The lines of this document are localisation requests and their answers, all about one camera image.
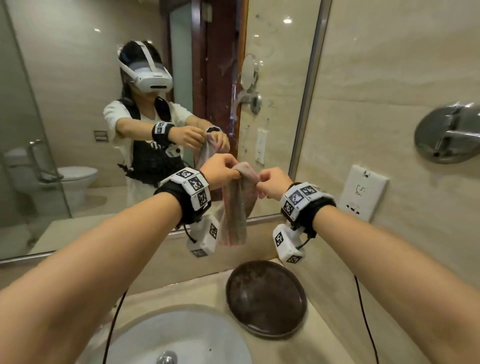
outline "white sink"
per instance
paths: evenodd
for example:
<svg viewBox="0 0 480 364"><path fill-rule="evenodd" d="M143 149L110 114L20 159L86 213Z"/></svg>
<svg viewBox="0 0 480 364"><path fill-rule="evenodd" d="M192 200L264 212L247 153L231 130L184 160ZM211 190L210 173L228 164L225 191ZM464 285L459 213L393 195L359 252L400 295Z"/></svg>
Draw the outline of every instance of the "white sink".
<svg viewBox="0 0 480 364"><path fill-rule="evenodd" d="M108 364L156 364L165 351L175 352L178 364L252 364L239 329L210 307L169 307L127 326L114 334ZM103 350L84 352L78 363L102 363Z"/></svg>

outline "countertop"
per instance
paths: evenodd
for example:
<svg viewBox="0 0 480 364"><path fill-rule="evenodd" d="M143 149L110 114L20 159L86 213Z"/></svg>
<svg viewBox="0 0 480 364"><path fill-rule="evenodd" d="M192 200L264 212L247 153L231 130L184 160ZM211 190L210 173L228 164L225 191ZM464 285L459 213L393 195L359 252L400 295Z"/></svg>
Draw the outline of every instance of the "countertop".
<svg viewBox="0 0 480 364"><path fill-rule="evenodd" d="M117 319L116 330L149 312L179 304L203 304L232 317L225 299L225 284L231 272L228 270L127 296ZM264 340L237 327L255 364L354 364L310 302L303 326L289 339ZM106 335L107 328L104 328L92 338L88 350L105 342Z"/></svg>

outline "person wearing vr headset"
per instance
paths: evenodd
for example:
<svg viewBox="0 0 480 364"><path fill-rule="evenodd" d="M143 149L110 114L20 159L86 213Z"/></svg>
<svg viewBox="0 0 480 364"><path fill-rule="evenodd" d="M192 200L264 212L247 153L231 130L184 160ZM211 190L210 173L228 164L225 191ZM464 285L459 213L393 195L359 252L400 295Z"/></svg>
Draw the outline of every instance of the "person wearing vr headset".
<svg viewBox="0 0 480 364"><path fill-rule="evenodd" d="M198 221L211 205L208 191L240 178L231 168L237 163L215 154L200 171L175 173L154 196L0 291L0 362L73 364L172 228ZM189 186L193 180L199 188ZM279 168L260 180L259 193L281 201L292 225L318 233L431 363L480 363L478 290L403 239L337 209L316 186L292 183ZM298 214L286 207L293 196L314 195Z"/></svg>
<svg viewBox="0 0 480 364"><path fill-rule="evenodd" d="M120 150L127 176L127 206L153 195L158 183L185 167L183 148L198 151L211 133L217 151L228 137L207 120L165 100L173 80L149 42L130 41L119 51L121 98L104 109L111 143Z"/></svg>

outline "vr headset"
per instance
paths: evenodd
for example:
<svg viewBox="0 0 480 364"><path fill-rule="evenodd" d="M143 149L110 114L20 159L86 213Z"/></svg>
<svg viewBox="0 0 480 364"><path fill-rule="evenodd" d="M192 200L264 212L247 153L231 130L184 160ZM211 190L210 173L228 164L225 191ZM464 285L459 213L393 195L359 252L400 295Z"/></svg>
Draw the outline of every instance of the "vr headset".
<svg viewBox="0 0 480 364"><path fill-rule="evenodd" d="M137 88L144 92L168 92L173 88L173 79L163 64L154 62L146 45L135 41L145 54L145 60L134 61L127 66L119 59L120 68L132 78Z"/></svg>

